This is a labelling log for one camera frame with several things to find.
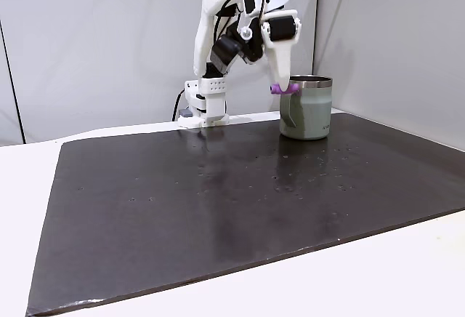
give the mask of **dark rubber mat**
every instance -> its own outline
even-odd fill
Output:
[[[128,299],[465,207],[465,154],[348,114],[63,145],[28,314]]]

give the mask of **stainless steel rim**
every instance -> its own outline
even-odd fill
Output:
[[[298,84],[300,89],[303,88],[329,88],[333,86],[333,79],[323,76],[291,76],[290,84]]]

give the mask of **green mug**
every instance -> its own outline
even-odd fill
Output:
[[[289,85],[298,87],[281,95],[280,132],[299,140],[323,139],[331,123],[333,79],[322,76],[292,76]]]

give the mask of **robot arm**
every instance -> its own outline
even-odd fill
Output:
[[[301,30],[297,11],[283,10],[288,1],[202,0],[194,52],[198,80],[185,84],[190,111],[201,122],[198,126],[225,120],[225,76],[238,57],[252,64],[265,53],[272,82],[287,89],[291,48]]]

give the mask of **table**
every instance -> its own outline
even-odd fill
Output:
[[[278,118],[277,112],[256,113],[234,116],[231,124]],[[44,143],[0,148],[2,316],[24,316],[61,144],[175,129],[179,129],[175,122],[98,129]],[[464,262],[465,212],[460,212],[68,315],[462,316]]]

